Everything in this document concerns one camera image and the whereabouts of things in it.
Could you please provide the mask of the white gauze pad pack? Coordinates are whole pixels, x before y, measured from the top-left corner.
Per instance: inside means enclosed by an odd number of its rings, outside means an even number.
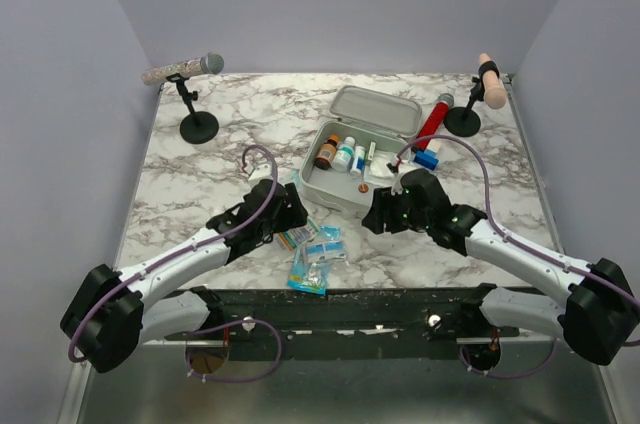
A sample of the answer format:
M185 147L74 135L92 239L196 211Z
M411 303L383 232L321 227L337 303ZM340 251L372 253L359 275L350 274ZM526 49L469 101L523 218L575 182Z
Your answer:
M389 169L389 164L396 162L394 152L376 150L370 160L365 163L363 180L367 184L377 186L391 185L395 179L395 174Z

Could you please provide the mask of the cotton swab bag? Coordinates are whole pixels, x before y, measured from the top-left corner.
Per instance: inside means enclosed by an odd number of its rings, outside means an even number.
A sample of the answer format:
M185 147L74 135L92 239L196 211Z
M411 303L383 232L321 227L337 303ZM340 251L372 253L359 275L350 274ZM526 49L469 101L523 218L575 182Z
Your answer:
M295 291L324 296L330 270L330 261L306 264L303 249L298 248L294 252L287 285Z

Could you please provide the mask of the amber medicine bottle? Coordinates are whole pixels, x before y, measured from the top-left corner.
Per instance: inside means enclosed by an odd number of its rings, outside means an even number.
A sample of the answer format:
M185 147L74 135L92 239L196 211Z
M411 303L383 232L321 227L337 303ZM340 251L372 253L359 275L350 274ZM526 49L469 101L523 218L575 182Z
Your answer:
M314 166L321 170L328 170L337 152L337 145L340 138L337 135L330 135L329 138L321 145L316 157L314 158Z

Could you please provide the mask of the green medicine box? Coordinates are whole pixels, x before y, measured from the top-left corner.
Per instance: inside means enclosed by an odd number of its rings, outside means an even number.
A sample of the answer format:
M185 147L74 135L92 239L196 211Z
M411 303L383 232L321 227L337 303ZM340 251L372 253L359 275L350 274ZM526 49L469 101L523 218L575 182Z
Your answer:
M376 151L376 143L374 141L372 141L369 145L367 154L366 154L366 164L370 165L374 155L375 155L375 151Z

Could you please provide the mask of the white green medicine bottle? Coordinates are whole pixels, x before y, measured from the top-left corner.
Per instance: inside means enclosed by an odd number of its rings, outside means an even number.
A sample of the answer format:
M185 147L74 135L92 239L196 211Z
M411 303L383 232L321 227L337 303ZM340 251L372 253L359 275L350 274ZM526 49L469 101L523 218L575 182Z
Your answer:
M355 148L355 139L347 136L337 147L337 152L332 161L332 169L338 172L346 172L352 160Z

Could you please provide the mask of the grey medicine kit case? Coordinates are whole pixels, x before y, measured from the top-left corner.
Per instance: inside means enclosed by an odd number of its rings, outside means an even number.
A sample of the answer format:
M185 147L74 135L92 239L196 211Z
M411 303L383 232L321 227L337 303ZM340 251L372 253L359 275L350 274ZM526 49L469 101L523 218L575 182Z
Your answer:
M415 136L422 118L413 100L353 85L342 87L299 169L300 193L307 200L364 217L373 191L393 182L371 172L372 158L400 151Z

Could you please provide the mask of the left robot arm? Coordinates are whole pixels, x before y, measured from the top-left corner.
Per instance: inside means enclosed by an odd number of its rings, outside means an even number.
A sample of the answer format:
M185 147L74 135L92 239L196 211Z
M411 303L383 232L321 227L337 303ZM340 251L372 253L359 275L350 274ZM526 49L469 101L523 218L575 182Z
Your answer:
M174 297L173 292L272 242L274 235L305 225L307 217L294 184L264 179L241 203L157 258L123 271L98 265L60 322L70 340L69 359L88 361L105 373L147 340L188 330L201 339L214 337L221 329L220 312L198 294Z

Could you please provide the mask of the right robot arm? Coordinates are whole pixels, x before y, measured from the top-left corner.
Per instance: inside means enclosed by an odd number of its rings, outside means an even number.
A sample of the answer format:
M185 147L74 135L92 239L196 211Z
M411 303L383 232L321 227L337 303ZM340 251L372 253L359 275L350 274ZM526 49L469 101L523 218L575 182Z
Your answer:
M378 188L362 220L375 234L425 233L440 247L499 267L535 288L516 292L481 286L460 311L460 323L480 336L493 327L531 330L563 340L583 359L610 364L639 324L639 309L622 269L561 256L454 204L437 177L411 171L395 187Z

